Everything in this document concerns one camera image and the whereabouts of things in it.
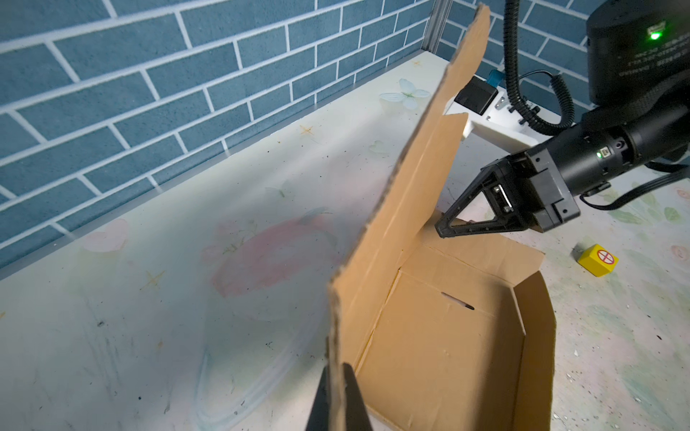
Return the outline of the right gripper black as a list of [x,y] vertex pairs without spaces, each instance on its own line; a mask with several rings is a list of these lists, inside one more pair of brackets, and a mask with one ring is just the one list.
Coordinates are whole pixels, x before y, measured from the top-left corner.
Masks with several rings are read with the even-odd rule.
[[[510,187],[515,184],[526,221],[516,212],[516,199]],[[458,218],[483,195],[497,217],[479,222]],[[497,160],[481,169],[477,177],[435,223],[441,238],[454,238],[487,233],[522,232],[529,228],[545,233],[580,216],[580,209],[567,187],[561,172],[545,147],[532,147],[512,154],[509,162]]]

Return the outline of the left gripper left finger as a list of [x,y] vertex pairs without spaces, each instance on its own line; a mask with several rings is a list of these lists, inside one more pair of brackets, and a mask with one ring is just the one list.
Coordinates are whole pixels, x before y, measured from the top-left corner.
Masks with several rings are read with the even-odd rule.
[[329,415],[329,366],[325,366],[317,386],[305,431],[328,431]]

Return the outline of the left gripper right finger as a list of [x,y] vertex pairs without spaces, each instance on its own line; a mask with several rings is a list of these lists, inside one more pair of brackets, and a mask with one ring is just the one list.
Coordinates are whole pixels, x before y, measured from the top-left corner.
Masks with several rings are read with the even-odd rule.
[[373,431],[367,407],[362,397],[352,366],[343,364],[345,381],[345,430]]

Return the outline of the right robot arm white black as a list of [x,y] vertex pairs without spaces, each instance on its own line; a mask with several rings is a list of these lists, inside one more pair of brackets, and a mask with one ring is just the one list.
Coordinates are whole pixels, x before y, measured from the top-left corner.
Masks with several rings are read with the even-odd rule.
[[543,120],[519,90],[519,3],[504,8],[504,84],[510,106],[544,143],[481,169],[436,224],[443,238],[532,229],[580,215],[612,179],[646,166],[661,173],[607,205],[616,210],[684,180],[689,147],[689,6],[681,1],[607,1],[587,21],[589,96],[580,118],[558,75],[561,119]]

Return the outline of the brown cardboard paper box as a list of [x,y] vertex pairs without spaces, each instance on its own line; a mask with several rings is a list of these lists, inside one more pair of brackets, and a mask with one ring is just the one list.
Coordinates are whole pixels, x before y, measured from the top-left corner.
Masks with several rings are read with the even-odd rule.
[[444,112],[489,30],[480,6],[329,287],[329,430],[345,430],[344,363],[369,418],[397,430],[551,426],[556,321],[544,256],[502,235],[442,239],[435,229],[468,120]]

